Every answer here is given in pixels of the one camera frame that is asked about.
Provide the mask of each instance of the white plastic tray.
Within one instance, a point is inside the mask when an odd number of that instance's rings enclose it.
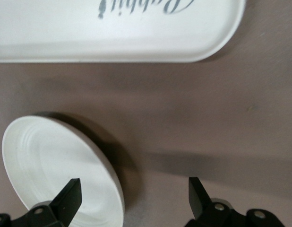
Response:
[[[187,62],[232,37],[246,0],[0,0],[0,62]]]

